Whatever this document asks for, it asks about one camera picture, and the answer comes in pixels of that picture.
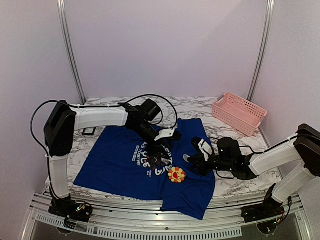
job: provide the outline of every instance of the vertical metal post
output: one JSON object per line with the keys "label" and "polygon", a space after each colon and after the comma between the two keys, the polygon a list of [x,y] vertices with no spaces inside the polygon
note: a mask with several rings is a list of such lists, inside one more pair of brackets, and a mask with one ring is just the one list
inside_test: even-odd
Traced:
{"label": "vertical metal post", "polygon": [[249,101],[252,101],[252,99],[254,97],[257,83],[258,83],[258,79],[259,79],[259,75],[260,75],[260,71],[262,68],[262,63],[264,61],[265,52],[266,52],[267,43],[268,43],[268,37],[269,37],[270,29],[271,29],[272,16],[274,13],[274,6],[275,6],[275,0],[268,0],[267,7],[266,7],[265,23],[264,23],[260,51],[259,51],[256,65],[255,65],[255,70],[254,70],[250,90],[248,93],[248,97],[246,98]]}
{"label": "vertical metal post", "polygon": [[73,51],[72,44],[71,44],[70,33],[69,33],[68,22],[67,22],[67,15],[66,15],[65,1],[64,0],[57,0],[57,5],[58,5],[58,11],[59,11],[59,17],[60,17],[60,22],[61,22],[61,28],[62,28],[64,43],[65,43],[65,48],[66,48],[66,51],[68,54],[74,83],[76,86],[76,90],[79,94],[79,98],[80,98],[81,103],[85,104],[87,101],[87,98],[85,96],[85,92],[84,92],[84,89],[83,89],[81,81],[80,81],[78,68],[77,68],[77,64],[76,64],[76,59],[75,59],[74,51]]}

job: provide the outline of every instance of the basket handle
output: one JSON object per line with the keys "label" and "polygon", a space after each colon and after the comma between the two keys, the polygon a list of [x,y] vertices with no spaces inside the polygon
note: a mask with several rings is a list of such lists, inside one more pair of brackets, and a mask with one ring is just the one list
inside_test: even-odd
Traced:
{"label": "basket handle", "polygon": [[220,102],[220,100],[222,100],[224,97],[225,97],[225,93],[222,94],[220,97],[218,97],[218,98],[215,100],[214,103],[216,104],[216,103]]}

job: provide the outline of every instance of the marble table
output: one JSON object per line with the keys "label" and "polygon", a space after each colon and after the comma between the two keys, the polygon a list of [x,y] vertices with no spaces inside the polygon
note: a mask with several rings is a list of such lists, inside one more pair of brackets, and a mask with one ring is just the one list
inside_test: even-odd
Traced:
{"label": "marble table", "polygon": [[[161,126],[169,127],[175,121],[175,114],[170,105],[162,99],[155,100],[163,110],[164,119]],[[112,97],[112,98],[92,98],[87,101],[88,105],[114,105],[118,102],[124,102],[129,97]],[[260,152],[267,148],[267,145],[257,130],[252,137],[247,137],[233,127],[223,123],[222,121],[212,117],[212,103],[215,97],[168,97],[172,104],[176,107],[178,117],[181,119],[200,118],[204,125],[208,137],[223,138],[231,137],[239,141],[241,146],[250,145],[255,151]],[[136,99],[131,102],[132,105],[140,104],[143,98]],[[68,186],[72,195],[87,196],[94,199],[115,199],[139,201],[134,198],[118,196],[106,192],[100,192],[74,185],[74,181],[80,172],[86,158],[88,157],[92,147],[99,138],[104,127],[98,127],[93,136],[83,136],[82,130],[74,133],[73,148],[68,160]],[[250,149],[242,148],[242,153],[250,154]],[[222,177],[232,177],[228,172],[220,172]],[[242,181],[238,179],[221,179],[216,176],[216,185],[213,199],[232,198],[236,196],[245,196],[266,192],[268,188],[281,180],[279,170],[274,168],[260,175],[256,179]]]}

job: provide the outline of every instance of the white panel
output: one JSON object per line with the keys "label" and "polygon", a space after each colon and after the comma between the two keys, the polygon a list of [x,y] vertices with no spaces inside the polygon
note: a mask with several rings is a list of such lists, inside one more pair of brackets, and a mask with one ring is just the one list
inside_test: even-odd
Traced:
{"label": "white panel", "polygon": [[68,0],[85,94],[246,97],[266,7],[266,0]]}
{"label": "white panel", "polygon": [[[271,145],[302,123],[320,130],[320,1],[275,2],[272,28],[254,103],[268,110],[261,129]],[[294,165],[286,165],[287,174]],[[320,239],[319,179],[300,191],[314,239]]]}
{"label": "white panel", "polygon": [[[0,239],[17,240],[34,192],[48,176],[30,118],[42,102],[78,103],[57,1],[0,1]],[[39,111],[34,132],[43,141],[54,104]]]}

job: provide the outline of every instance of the colorful flower design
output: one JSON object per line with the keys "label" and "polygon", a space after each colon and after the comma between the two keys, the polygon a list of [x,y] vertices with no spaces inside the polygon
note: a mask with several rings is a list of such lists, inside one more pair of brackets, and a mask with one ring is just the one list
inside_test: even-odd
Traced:
{"label": "colorful flower design", "polygon": [[174,166],[168,173],[169,179],[173,183],[182,183],[185,180],[186,172],[182,168]]}

